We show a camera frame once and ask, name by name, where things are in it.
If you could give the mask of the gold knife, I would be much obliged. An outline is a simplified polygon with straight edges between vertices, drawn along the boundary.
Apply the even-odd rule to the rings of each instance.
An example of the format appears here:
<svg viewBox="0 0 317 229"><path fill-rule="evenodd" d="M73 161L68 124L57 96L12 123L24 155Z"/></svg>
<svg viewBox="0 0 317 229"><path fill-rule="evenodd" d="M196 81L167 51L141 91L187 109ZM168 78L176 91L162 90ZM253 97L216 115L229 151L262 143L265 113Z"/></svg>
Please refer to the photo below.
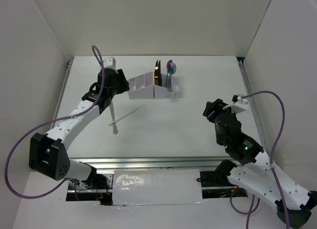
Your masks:
<svg viewBox="0 0 317 229"><path fill-rule="evenodd" d="M154 84L161 86L160 60L156 61L154 69Z"/></svg>

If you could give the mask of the white chopstick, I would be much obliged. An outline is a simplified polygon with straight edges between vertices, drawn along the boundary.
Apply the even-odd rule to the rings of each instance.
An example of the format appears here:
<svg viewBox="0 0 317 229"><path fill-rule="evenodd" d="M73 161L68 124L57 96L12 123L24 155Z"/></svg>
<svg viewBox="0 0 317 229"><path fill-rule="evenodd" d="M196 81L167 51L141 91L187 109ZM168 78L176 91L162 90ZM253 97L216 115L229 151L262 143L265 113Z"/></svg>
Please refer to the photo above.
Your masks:
<svg viewBox="0 0 317 229"><path fill-rule="evenodd" d="M120 117L119 119L117 119L117 120L115 120L115 121L113 121L113 122L111 122L110 124L108 124L108 126L113 126L115 123L121 121L121 120L124 119L125 117L131 115L132 113L136 112L137 110L139 110L140 108L142 108L142 107L144 107L144 106L145 106L145 105L142 105L142 106L136 108L135 110L131 111L130 113L128 113L128 114L126 114L126 115Z"/></svg>

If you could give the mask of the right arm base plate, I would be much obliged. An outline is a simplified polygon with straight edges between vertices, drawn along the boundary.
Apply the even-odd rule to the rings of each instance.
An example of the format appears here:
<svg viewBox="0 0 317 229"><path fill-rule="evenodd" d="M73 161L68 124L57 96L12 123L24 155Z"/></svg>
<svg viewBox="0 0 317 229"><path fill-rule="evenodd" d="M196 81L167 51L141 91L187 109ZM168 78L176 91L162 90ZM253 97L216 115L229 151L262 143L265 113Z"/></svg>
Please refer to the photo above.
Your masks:
<svg viewBox="0 0 317 229"><path fill-rule="evenodd" d="M230 160L223 160L214 171L200 172L200 177L196 179L202 187L234 186L229 182L228 176L237 165Z"/></svg>

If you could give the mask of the black knife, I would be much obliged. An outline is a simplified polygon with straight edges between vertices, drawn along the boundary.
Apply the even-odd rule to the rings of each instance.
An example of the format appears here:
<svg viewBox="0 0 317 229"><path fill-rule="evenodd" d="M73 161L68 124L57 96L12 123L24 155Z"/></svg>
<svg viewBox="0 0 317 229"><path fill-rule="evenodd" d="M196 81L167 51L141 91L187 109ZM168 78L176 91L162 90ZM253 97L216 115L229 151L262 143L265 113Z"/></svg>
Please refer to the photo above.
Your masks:
<svg viewBox="0 0 317 229"><path fill-rule="evenodd" d="M161 60L158 62L158 77L159 77L159 86L163 86L162 75L161 75Z"/></svg>

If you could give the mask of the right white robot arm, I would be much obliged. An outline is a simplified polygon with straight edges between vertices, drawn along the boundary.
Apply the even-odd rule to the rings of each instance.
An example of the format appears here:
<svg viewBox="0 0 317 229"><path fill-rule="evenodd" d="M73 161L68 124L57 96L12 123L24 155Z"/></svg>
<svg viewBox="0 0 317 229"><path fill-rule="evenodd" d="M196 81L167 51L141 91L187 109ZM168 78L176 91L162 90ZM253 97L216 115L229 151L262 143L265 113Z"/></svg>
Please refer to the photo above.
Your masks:
<svg viewBox="0 0 317 229"><path fill-rule="evenodd" d="M303 188L277 164L252 137L242 132L236 114L247 109L246 100L228 105L221 99L207 102L203 116L215 124L218 145L240 163L222 161L216 168L216 180L221 185L236 185L252 193L273 208L281 221L293 229L301 228L317 205L316 191Z"/></svg>

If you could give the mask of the iridescent rainbow spoon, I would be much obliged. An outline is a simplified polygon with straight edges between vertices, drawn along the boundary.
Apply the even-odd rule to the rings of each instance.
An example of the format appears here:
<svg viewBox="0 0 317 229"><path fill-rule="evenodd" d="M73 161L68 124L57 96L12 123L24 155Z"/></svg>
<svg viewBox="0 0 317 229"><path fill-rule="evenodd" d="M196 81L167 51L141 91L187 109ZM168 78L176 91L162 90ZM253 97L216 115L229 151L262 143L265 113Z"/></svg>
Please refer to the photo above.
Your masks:
<svg viewBox="0 0 317 229"><path fill-rule="evenodd" d="M171 67L172 63L173 63L173 61L170 59L170 60L167 62L167 64L166 64L166 70L168 70L168 69Z"/></svg>

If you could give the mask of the silver ornate spoon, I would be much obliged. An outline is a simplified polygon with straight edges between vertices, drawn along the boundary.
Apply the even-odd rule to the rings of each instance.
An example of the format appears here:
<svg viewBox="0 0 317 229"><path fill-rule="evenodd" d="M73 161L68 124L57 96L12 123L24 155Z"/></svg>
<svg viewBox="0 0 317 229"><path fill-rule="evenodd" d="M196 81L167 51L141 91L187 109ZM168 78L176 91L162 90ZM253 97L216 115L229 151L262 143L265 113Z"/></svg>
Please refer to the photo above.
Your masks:
<svg viewBox="0 0 317 229"><path fill-rule="evenodd" d="M177 70L176 64L172 63L171 68L173 69L173 74L174 74Z"/></svg>

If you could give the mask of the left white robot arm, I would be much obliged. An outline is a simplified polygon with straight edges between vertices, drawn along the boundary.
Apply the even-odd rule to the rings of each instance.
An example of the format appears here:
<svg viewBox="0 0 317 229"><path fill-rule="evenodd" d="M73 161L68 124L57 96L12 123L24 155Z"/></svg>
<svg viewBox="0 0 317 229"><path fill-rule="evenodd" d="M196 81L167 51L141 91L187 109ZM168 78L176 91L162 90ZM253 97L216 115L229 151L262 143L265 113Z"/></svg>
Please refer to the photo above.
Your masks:
<svg viewBox="0 0 317 229"><path fill-rule="evenodd" d="M87 189L94 188L106 177L95 167L68 157L67 150L84 128L110 106L117 94L129 90L122 69L106 68L98 74L97 82L82 97L69 119L61 121L45 134L36 133L30 140L29 167L54 180L73 178Z"/></svg>

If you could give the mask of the silver ornate knife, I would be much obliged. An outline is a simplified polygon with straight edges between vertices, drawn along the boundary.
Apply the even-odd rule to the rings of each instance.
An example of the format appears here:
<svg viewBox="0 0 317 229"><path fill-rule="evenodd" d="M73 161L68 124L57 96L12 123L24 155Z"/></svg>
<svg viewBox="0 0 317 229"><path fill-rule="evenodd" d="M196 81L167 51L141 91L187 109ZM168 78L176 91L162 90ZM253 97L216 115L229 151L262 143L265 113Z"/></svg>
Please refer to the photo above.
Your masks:
<svg viewBox="0 0 317 229"><path fill-rule="evenodd" d="M118 133L118 129L117 129L117 126L116 126L116 123L115 123L115 113L114 113L114 105L113 105L113 102L111 102L110 106L109 106L109 109L110 109L110 113L111 113L111 118L112 118L112 132L114 135L116 135Z"/></svg>

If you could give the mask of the teal spoon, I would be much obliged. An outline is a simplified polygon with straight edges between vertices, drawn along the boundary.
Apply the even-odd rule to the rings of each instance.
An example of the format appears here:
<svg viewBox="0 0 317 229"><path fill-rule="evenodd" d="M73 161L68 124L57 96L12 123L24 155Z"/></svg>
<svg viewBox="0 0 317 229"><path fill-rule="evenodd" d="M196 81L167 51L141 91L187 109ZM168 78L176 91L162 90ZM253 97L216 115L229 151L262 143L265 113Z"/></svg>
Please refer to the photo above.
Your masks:
<svg viewBox="0 0 317 229"><path fill-rule="evenodd" d="M167 88L171 88L171 78L172 78L172 75L175 73L175 70L170 67L168 70L167 70L167 83L166 83L166 87Z"/></svg>

